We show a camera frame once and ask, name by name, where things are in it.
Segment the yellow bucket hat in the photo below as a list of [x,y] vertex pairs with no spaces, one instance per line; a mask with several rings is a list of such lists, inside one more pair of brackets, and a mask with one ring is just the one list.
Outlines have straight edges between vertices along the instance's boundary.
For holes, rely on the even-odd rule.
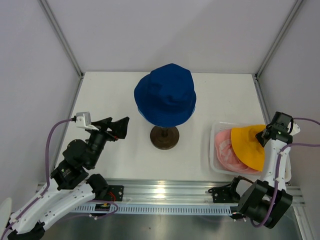
[[231,145],[237,158],[246,166],[261,172],[265,162],[265,151],[256,134],[265,129],[264,124],[233,127],[230,133]]

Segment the mannequin head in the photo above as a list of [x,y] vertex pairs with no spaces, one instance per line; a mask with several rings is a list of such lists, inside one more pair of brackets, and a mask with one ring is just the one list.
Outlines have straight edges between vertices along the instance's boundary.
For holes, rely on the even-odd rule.
[[160,150],[174,148],[180,139],[177,127],[154,126],[150,132],[150,141],[154,147]]

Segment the dark blue bucket hat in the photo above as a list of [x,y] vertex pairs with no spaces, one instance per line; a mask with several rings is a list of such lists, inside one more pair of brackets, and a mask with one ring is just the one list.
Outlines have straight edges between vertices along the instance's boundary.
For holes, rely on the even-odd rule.
[[140,79],[133,95],[151,124],[164,128],[188,121],[197,102],[191,71],[175,63],[156,68]]

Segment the light blue bucket hat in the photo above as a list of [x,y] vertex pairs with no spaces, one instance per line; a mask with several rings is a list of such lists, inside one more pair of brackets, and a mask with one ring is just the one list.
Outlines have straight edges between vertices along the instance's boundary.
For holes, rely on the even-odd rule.
[[[141,112],[141,110],[140,110],[138,107],[137,107],[137,110],[138,110],[138,112],[140,113],[140,115],[141,115],[148,123],[151,123],[151,122],[144,116],[144,114]],[[193,108],[190,117],[194,114],[195,110],[196,110],[196,107]]]

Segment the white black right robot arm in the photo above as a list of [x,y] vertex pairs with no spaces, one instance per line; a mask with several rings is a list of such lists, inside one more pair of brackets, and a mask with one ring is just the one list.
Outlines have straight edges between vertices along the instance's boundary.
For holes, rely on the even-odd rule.
[[256,134],[265,152],[260,178],[249,182],[242,176],[235,177],[228,189],[230,200],[237,202],[235,212],[250,219],[255,228],[272,229],[293,202],[285,182],[293,128],[293,117],[277,111],[265,129]]

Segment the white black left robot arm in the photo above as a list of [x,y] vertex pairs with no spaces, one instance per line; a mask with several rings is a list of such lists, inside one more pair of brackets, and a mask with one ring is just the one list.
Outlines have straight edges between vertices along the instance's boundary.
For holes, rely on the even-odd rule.
[[[110,214],[115,214],[119,206],[110,185],[101,174],[89,175],[88,171],[96,167],[107,142],[126,138],[129,121],[127,116],[117,121],[108,117],[92,122],[89,112],[78,112],[56,123],[46,141],[46,183],[28,203],[10,215],[2,237],[39,240],[58,220],[88,202],[114,206]],[[69,122],[88,132],[89,138],[71,141],[62,153],[63,160],[50,171],[49,147],[53,132],[60,124]]]

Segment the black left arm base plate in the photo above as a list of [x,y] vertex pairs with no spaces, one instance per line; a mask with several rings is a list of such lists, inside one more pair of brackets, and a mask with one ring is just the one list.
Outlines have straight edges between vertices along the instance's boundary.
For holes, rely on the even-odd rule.
[[122,202],[125,187],[123,185],[109,185],[106,194],[102,197],[104,201]]

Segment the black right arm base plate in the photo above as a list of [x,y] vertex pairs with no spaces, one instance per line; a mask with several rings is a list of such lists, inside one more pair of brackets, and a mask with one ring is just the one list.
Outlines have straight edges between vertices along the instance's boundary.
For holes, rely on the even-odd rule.
[[213,202],[217,204],[238,203],[241,198],[231,185],[212,187],[208,193],[212,195]]

